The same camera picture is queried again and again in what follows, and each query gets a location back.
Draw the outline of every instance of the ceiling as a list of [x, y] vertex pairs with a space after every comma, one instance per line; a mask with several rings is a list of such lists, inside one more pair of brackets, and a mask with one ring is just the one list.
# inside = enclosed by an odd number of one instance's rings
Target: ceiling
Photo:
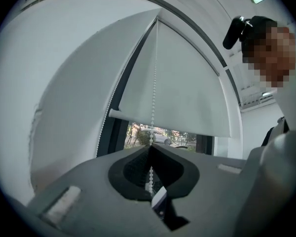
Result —
[[[295, 28], [292, 16], [287, 12], [280, 0], [264, 0], [254, 4], [251, 0], [178, 0], [185, 6], [198, 13], [212, 25], [212, 31], [215, 32], [221, 40], [229, 28], [232, 18], [241, 15], [245, 18], [251, 18], [255, 15], [266, 16], [273, 20], [281, 22], [283, 25]], [[240, 98], [240, 109], [259, 106], [266, 100], [274, 101], [272, 96], [262, 98], [262, 94], [268, 91], [259, 82], [258, 75], [248, 69], [247, 64], [242, 64], [241, 45], [238, 42], [231, 50], [226, 50], [230, 58], [229, 69], [236, 85]]]

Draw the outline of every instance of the black device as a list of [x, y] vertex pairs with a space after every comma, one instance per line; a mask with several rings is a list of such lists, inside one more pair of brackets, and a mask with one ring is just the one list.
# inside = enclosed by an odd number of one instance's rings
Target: black device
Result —
[[241, 42], [243, 62], [247, 62], [250, 43], [265, 36], [267, 26], [277, 26], [272, 19], [262, 16], [254, 16], [251, 19], [245, 19], [243, 16], [237, 16], [231, 21], [228, 32], [222, 42], [226, 49], [232, 49], [237, 40]]

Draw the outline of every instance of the person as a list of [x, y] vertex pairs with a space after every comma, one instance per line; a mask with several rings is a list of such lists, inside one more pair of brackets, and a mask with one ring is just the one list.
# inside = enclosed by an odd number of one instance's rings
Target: person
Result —
[[275, 137], [275, 131], [279, 134], [296, 130], [296, 36], [270, 18], [238, 16], [232, 20], [223, 46], [231, 49], [238, 40], [243, 63], [259, 73], [266, 87], [276, 88], [273, 96], [285, 115], [279, 120], [281, 129], [268, 132], [262, 144], [265, 145]]
[[282, 134], [282, 133], [287, 133], [289, 131], [287, 122], [284, 117], [281, 117], [277, 120], [277, 126], [272, 127], [269, 129], [267, 132], [261, 147], [264, 147], [268, 144], [269, 141], [274, 139], [277, 135]]

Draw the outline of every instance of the roller blind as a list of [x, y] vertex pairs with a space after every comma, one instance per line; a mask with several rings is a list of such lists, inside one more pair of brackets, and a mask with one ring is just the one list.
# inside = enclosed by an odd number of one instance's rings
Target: roller blind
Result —
[[[147, 38], [111, 116], [150, 124], [156, 26]], [[229, 137], [226, 102], [218, 76], [195, 48], [159, 22], [154, 126]]]

